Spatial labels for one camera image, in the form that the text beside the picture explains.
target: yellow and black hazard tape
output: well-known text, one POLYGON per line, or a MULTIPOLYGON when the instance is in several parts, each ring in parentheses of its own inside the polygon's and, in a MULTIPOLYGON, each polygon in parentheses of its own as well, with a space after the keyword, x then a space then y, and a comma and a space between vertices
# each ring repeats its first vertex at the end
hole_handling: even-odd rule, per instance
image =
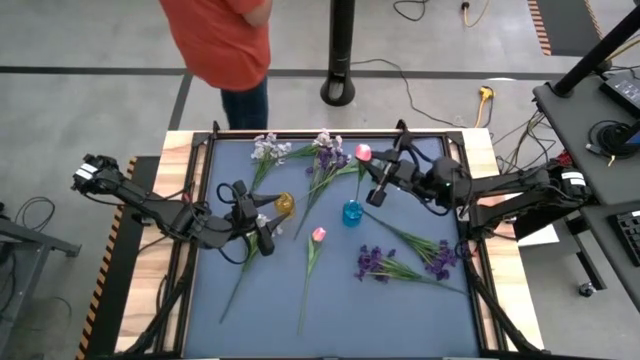
MULTIPOLYGON (((127 173, 125 176, 131 179, 133 175, 133 168, 136 165, 137 158, 132 158, 129 161, 127 173)), ((96 313, 100 305, 100 298, 102 297, 102 291, 104 289, 104 283, 109 273, 109 265, 111 264, 111 255, 113 254, 113 248, 115 246, 116 237, 118 236, 118 229, 120 228, 120 222, 122 221, 123 205, 116 207, 115 214, 113 215, 113 223, 111 224, 111 230, 109 232, 109 238, 107 240, 107 247, 102 257, 102 263, 100 264, 100 270, 98 270, 98 278, 96 280, 96 289, 91 296, 91 303, 89 304, 89 312, 84 321, 84 327, 82 329, 82 337, 80 338, 80 345, 76 352, 76 360, 84 360, 89 349, 89 341, 91 340, 91 332, 93 330, 93 324, 96 320, 96 313)))
POLYGON ((589 2, 589 0, 584 0, 584 4, 587 6, 587 11, 589 11, 589 15, 591 16, 591 21, 593 21, 593 27, 596 28, 598 37, 600 38, 600 40, 602 40, 602 30, 600 30, 600 25, 598 25, 598 20, 596 20, 596 16, 593 14, 591 3, 589 2))
POLYGON ((540 8, 536 0, 527 0, 529 5, 529 11, 531 12, 531 18, 533 19, 533 26, 536 28, 536 35, 538 35, 538 41, 542 48, 542 53, 545 55, 551 55, 551 44, 549 44, 549 36, 547 35, 547 29, 544 27, 542 16, 540 15, 540 8))

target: orange shirt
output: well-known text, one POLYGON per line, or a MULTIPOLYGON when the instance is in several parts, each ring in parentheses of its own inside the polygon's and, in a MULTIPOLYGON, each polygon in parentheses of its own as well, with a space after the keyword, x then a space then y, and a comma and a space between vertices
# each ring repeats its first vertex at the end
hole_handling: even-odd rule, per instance
POLYGON ((160 0, 189 71, 225 90, 254 88, 271 62, 269 26, 242 17, 264 0, 160 0))

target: black pole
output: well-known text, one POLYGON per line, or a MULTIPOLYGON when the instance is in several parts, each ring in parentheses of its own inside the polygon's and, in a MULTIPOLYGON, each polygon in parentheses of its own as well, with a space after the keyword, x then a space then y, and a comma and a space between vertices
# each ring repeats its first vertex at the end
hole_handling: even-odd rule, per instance
POLYGON ((329 70, 320 97, 331 106, 349 104, 356 96, 351 81, 351 43, 355 0, 331 0, 329 70))
POLYGON ((602 64, 609 55, 620 47, 640 28, 640 6, 636 6, 616 25, 576 66, 553 86, 553 92, 567 96, 573 88, 602 64))

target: jeans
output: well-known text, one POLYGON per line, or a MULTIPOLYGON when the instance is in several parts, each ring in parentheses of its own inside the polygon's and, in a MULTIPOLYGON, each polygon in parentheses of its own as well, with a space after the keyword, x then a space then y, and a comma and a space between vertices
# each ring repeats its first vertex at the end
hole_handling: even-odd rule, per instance
POLYGON ((246 91, 220 90, 231 130, 265 130, 269 117, 267 78, 246 91))

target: keyboard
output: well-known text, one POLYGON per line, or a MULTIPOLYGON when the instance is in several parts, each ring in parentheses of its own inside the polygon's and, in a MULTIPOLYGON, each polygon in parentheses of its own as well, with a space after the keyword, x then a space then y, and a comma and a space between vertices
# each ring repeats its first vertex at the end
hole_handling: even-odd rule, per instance
POLYGON ((633 265, 640 267, 640 211, 612 215, 609 222, 633 265))

